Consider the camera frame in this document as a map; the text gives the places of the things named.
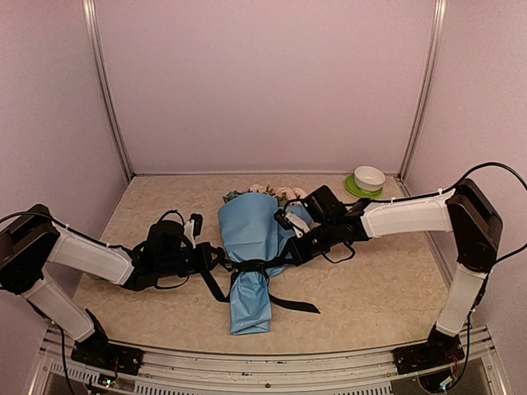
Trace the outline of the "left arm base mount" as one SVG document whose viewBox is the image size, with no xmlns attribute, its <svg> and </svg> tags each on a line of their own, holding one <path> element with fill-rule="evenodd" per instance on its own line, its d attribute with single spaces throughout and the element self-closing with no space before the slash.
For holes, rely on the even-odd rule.
<svg viewBox="0 0 527 395">
<path fill-rule="evenodd" d="M 109 341 L 96 316 L 86 309 L 94 331 L 86 340 L 75 341 L 71 359 L 92 367 L 111 370 L 115 374 L 138 375 L 144 351 L 131 346 L 122 346 Z"/>
</svg>

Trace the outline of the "fake flower bunch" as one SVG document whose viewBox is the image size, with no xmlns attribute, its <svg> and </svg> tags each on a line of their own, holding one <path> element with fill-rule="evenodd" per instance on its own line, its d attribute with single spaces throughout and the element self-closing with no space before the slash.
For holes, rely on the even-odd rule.
<svg viewBox="0 0 527 395">
<path fill-rule="evenodd" d="M 224 203 L 228 203 L 235 198 L 242 196 L 247 193 L 260 193 L 275 198 L 278 201 L 280 207 L 284 206 L 286 202 L 293 201 L 296 199 L 302 199 L 307 197 L 307 193 L 298 187 L 280 187 L 273 188 L 270 184 L 261 185 L 253 184 L 246 190 L 237 191 L 232 190 L 222 197 Z"/>
</svg>

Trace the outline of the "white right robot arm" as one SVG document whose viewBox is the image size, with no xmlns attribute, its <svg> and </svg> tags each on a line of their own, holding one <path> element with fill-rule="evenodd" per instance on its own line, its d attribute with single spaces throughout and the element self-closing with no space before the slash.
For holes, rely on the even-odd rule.
<svg viewBox="0 0 527 395">
<path fill-rule="evenodd" d="M 327 253 L 334 245 L 353 244 L 388 235 L 418 232 L 451 233 L 457 251 L 456 268 L 446 302 L 435 323 L 437 333 L 424 342 L 421 357 L 440 364 L 475 306 L 485 279 L 497 263 L 503 222 L 472 179 L 445 191 L 421 197 L 376 201 L 361 198 L 345 204 L 324 185 L 302 202 L 316 226 L 290 238 L 287 252 L 295 265 Z"/>
</svg>

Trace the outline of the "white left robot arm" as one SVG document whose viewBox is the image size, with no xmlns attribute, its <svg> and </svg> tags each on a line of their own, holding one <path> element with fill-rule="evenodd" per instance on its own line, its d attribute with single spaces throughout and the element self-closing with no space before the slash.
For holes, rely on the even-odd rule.
<svg viewBox="0 0 527 395">
<path fill-rule="evenodd" d="M 52 217 L 36 204 L 1 219 L 1 287 L 24 298 L 39 314 L 55 322 L 86 356 L 99 366 L 109 365 L 115 348 L 96 316 L 79 307 L 46 272 L 49 263 L 70 267 L 125 290 L 159 289 L 166 277 L 188 279 L 225 265 L 223 249 L 197 242 L 203 218 L 192 214 L 176 221 L 163 214 L 147 237 L 132 249 L 94 239 Z"/>
</svg>

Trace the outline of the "black printed ribbon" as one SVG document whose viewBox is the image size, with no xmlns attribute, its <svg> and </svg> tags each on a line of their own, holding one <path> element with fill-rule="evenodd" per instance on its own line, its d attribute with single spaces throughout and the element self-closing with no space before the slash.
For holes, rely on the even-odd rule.
<svg viewBox="0 0 527 395">
<path fill-rule="evenodd" d="M 227 295 L 222 292 L 221 287 L 212 275 L 212 270 L 201 270 L 199 264 L 198 273 L 216 301 L 230 304 L 231 311 L 237 310 L 243 317 L 248 318 L 256 311 L 267 311 L 270 304 L 275 304 L 283 309 L 319 314 L 319 309 L 311 303 L 284 300 L 270 293 L 269 281 L 271 277 L 268 270 L 280 268 L 283 265 L 284 262 L 279 259 L 272 261 L 251 259 L 240 263 L 226 259 L 225 269 L 231 273 L 231 284 Z"/>
</svg>

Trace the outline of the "blue wrapping paper sheet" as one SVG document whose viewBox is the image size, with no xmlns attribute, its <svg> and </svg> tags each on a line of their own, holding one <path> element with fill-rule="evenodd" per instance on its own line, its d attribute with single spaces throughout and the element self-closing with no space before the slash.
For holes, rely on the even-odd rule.
<svg viewBox="0 0 527 395">
<path fill-rule="evenodd" d="M 270 330 L 272 305 L 314 313 L 310 303 L 284 300 L 272 295 L 269 281 L 293 264 L 287 241 L 310 230 L 311 218 L 301 205 L 289 206 L 293 225 L 281 226 L 274 218 L 280 206 L 275 197 L 245 193 L 219 210 L 226 255 L 234 275 L 229 292 L 231 334 L 265 333 Z"/>
</svg>

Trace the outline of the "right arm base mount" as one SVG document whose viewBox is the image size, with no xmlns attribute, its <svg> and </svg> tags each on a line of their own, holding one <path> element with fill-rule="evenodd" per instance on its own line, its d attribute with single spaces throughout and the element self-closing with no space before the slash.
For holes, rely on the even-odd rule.
<svg viewBox="0 0 527 395">
<path fill-rule="evenodd" d="M 428 338 L 411 346 L 397 347 L 392 351 L 398 374 L 409 374 L 454 363 L 465 358 L 459 335 L 453 337 L 437 330 L 434 325 Z"/>
</svg>

